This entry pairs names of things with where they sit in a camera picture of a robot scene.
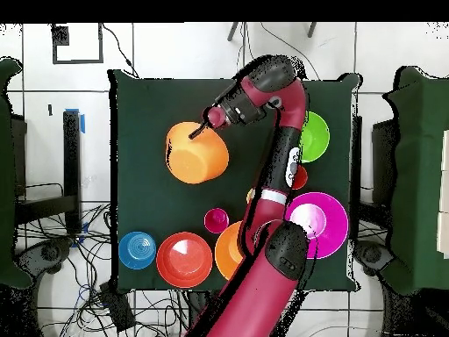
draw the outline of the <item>green tabletop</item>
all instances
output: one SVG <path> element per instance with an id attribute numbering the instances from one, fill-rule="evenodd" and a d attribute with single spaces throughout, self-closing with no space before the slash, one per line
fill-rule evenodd
<path id="1" fill-rule="evenodd" d="M 274 113 L 247 127 L 219 132 L 230 154 L 226 171 L 206 183 L 190 185 L 174 178 L 165 163 L 169 128 L 183 121 L 200 120 L 232 80 L 135 79 L 119 70 L 118 102 L 118 240 L 132 231 L 150 233 L 159 246 L 169 235 L 182 231 L 203 237 L 212 251 L 218 235 L 203 227 L 212 207 L 225 209 L 230 224 L 243 218 L 246 194 L 253 186 L 264 146 L 273 131 Z M 306 186 L 295 195 L 321 191 L 334 196 L 348 211 L 349 151 L 352 91 L 355 74 L 339 81 L 304 82 L 310 110 L 328 124 L 331 142 L 324 155 L 306 164 Z M 334 255 L 318 260 L 306 289 L 355 290 L 346 276 L 347 242 Z M 219 290 L 225 284 L 214 262 L 208 278 L 193 290 Z M 118 268 L 120 289 L 167 290 L 173 287 L 159 275 L 155 261 L 146 269 Z"/>

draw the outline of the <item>red robot arm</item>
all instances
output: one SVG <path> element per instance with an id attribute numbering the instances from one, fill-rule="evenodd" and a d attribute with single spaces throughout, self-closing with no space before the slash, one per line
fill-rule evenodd
<path id="1" fill-rule="evenodd" d="M 269 337 L 306 262 L 305 231 L 283 220 L 300 160 L 303 85 L 289 58 L 281 55 L 260 57 L 234 80 L 190 138 L 206 126 L 252 123 L 265 115 L 263 105 L 276 109 L 274 138 L 239 230 L 244 259 L 185 337 Z"/>

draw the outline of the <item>red bowl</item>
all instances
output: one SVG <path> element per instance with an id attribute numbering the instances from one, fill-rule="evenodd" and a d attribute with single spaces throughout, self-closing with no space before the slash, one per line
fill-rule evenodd
<path id="1" fill-rule="evenodd" d="M 307 183 L 308 178 L 309 177 L 307 176 L 307 171 L 305 170 L 305 167 L 302 165 L 298 165 L 298 171 L 291 188 L 293 190 L 301 189 Z"/>
<path id="2" fill-rule="evenodd" d="M 193 233 L 176 233 L 158 249 L 156 265 L 164 280 L 178 288 L 202 283 L 212 270 L 212 251 L 206 241 Z"/>

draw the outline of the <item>green bowl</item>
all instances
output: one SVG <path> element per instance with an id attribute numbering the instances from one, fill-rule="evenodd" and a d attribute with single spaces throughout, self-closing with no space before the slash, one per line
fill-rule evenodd
<path id="1" fill-rule="evenodd" d="M 308 120 L 304 121 L 299 148 L 302 149 L 303 162 L 318 159 L 329 145 L 331 134 L 326 122 L 315 112 L 309 111 Z"/>

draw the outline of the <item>blue bowl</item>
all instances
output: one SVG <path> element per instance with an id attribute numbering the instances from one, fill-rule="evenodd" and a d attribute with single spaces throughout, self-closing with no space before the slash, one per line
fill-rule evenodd
<path id="1" fill-rule="evenodd" d="M 147 233 L 128 233 L 118 244 L 118 257 L 129 269 L 144 269 L 153 262 L 155 256 L 156 243 Z"/>

